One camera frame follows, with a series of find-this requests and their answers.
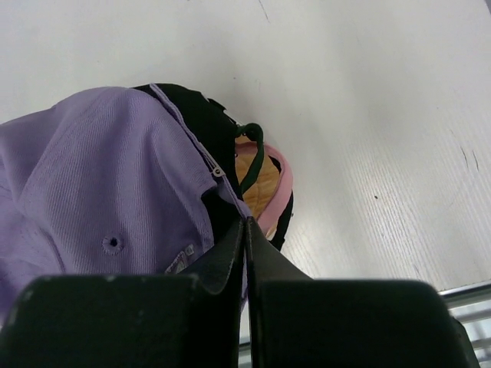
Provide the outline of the lilac cap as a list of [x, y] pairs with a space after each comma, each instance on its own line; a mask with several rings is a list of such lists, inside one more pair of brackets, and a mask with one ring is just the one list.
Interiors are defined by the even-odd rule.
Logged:
[[1, 319], [35, 279], [175, 274], [250, 211], [162, 91], [78, 92], [1, 125]]

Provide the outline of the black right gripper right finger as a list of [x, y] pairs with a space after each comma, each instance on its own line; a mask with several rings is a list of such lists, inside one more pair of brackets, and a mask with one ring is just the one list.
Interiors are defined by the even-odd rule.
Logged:
[[245, 223], [255, 367], [476, 367], [463, 325], [427, 283], [313, 279]]

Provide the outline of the dark green cap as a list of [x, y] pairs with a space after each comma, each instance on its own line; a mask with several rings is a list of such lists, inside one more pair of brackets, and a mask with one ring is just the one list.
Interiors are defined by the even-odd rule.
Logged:
[[249, 166], [247, 173], [239, 184], [242, 194], [245, 194], [256, 182], [265, 156], [264, 133], [257, 123], [247, 123], [238, 126], [236, 129], [236, 138], [246, 136], [252, 143], [255, 143], [256, 154]]

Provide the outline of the black cap gold logo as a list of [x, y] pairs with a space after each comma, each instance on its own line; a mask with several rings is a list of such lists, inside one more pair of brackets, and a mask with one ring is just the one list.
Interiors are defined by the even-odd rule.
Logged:
[[[243, 200], [235, 169], [236, 129], [241, 125], [227, 115], [226, 108], [215, 100], [204, 97], [199, 91], [190, 90], [177, 84], [156, 84], [154, 86], [147, 84], [138, 86], [136, 89], [154, 98], [158, 98], [157, 92], [159, 90], [165, 94], [177, 108], [189, 130], [218, 163], [233, 192], [239, 199]], [[285, 242], [292, 210], [293, 187], [287, 208], [280, 215], [279, 227], [267, 237], [278, 250], [282, 248]]]

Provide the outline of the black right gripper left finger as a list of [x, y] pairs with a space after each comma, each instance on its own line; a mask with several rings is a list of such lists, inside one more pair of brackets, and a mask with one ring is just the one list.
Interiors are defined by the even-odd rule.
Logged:
[[1, 332], [3, 367], [235, 367], [245, 223], [172, 275], [46, 276]]

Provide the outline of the pink cap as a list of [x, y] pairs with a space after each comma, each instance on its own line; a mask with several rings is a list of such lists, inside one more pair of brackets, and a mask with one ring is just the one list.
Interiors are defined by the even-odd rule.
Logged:
[[273, 161], [273, 163], [281, 166], [280, 180], [278, 181], [276, 192], [271, 198], [271, 201], [267, 205], [265, 211], [259, 216], [259, 218], [256, 218], [262, 233], [266, 237], [273, 234], [279, 227], [278, 223], [280, 215], [287, 208], [293, 187], [293, 175], [288, 161], [276, 148], [274, 148], [274, 150], [276, 151], [276, 159]]

